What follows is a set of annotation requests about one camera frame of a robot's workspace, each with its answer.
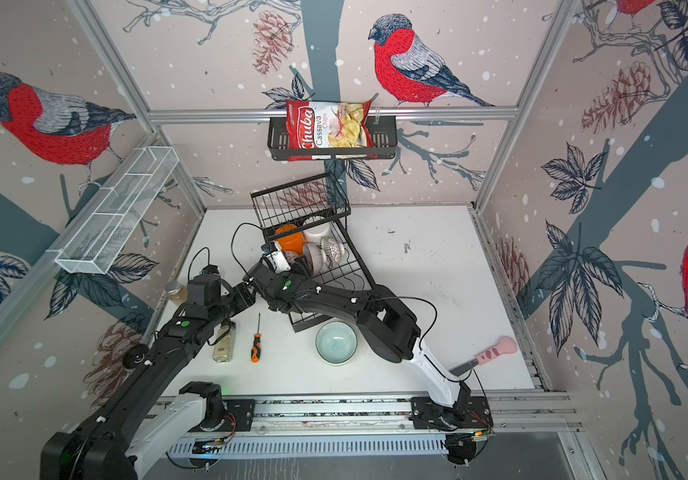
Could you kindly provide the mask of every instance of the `white tabletop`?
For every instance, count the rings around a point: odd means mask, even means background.
[[[227,282],[241,282],[243,271],[230,253],[235,228],[256,223],[252,209],[208,210],[186,258],[186,268],[203,246],[210,248],[210,262],[218,265]],[[438,320],[426,343],[447,367],[466,362],[476,353],[512,336],[493,276],[465,206],[355,207],[349,216],[349,235],[374,280],[396,295],[418,296],[435,303]],[[235,240],[235,255],[250,268],[261,255],[261,232],[243,226]],[[192,271],[206,264],[206,253],[195,260]],[[432,321],[432,308],[404,300],[424,331]],[[168,302],[161,323],[173,315]],[[250,360],[253,334],[261,312],[262,357]],[[331,393],[394,393],[425,391],[424,381],[406,362],[390,363],[378,357],[357,331],[358,347],[345,364],[330,366],[320,359],[315,336],[322,325],[294,333],[288,316],[271,312],[260,296],[256,304],[234,316],[237,324],[234,358],[215,362],[213,347],[205,346],[168,385],[165,396],[174,396],[190,381],[215,382],[224,395],[281,395]],[[485,389],[532,389],[533,383],[520,352],[504,355],[476,369]],[[479,387],[472,376],[472,390]]]

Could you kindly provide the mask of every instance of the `orange cup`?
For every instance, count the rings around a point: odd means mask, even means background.
[[[275,230],[276,234],[281,234],[282,232],[287,232],[288,230],[293,230],[296,228],[295,225],[283,225],[282,227]],[[299,255],[304,254],[304,236],[301,232],[296,232],[283,238],[277,239],[277,243],[280,244],[280,248],[283,250],[290,250],[296,252]]]

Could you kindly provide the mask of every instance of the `teal ceramic bowl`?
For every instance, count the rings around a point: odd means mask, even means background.
[[[357,350],[357,334],[344,322],[328,322],[315,338],[320,357],[331,365],[341,365]]]

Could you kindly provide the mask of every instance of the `robotic arm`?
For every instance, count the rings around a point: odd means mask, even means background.
[[[222,287],[227,294],[221,294]],[[220,387],[191,382],[166,412],[139,430],[163,390],[212,337],[214,327],[252,306],[257,293],[274,311],[318,312],[354,322],[377,355],[395,363],[407,360],[427,380],[429,396],[444,407],[449,426],[464,421],[469,388],[419,341],[416,316],[385,286],[338,289],[296,269],[276,274],[259,262],[234,287],[218,274],[203,274],[187,289],[188,303],[159,331],[152,350],[139,358],[120,389],[75,430],[58,432],[46,443],[42,480],[142,478],[191,428],[217,428],[226,414]]]

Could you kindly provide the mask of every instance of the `white wire shelf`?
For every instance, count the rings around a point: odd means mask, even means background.
[[[74,274],[106,274],[179,163],[171,147],[146,147],[59,254],[56,263]]]

